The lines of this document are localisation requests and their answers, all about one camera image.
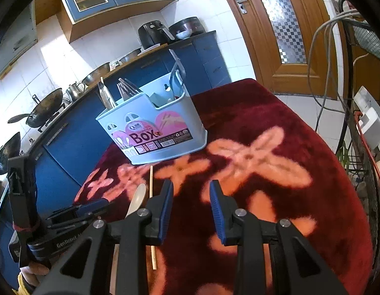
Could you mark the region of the yellow sleeve forearm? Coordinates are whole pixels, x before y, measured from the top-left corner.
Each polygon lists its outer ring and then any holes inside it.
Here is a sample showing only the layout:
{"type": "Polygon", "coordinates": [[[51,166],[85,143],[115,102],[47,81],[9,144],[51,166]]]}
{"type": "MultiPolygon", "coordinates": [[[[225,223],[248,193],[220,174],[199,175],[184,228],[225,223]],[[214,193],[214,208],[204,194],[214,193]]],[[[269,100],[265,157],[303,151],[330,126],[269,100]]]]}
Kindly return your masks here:
{"type": "Polygon", "coordinates": [[[24,279],[24,276],[21,273],[18,274],[17,280],[18,280],[18,289],[17,290],[13,289],[13,292],[16,295],[31,295],[34,292],[35,287],[27,283],[27,281],[24,279]]]}

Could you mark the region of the person's left hand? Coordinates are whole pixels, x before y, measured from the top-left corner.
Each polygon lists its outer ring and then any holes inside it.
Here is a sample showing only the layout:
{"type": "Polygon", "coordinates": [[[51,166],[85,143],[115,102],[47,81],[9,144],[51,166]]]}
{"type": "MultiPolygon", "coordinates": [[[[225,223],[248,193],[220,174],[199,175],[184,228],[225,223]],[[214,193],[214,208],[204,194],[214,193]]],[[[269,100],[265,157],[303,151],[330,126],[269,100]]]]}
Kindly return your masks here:
{"type": "Polygon", "coordinates": [[[22,267],[20,272],[25,282],[37,287],[40,284],[38,277],[47,275],[50,269],[41,263],[31,262],[28,266],[22,267]]]}

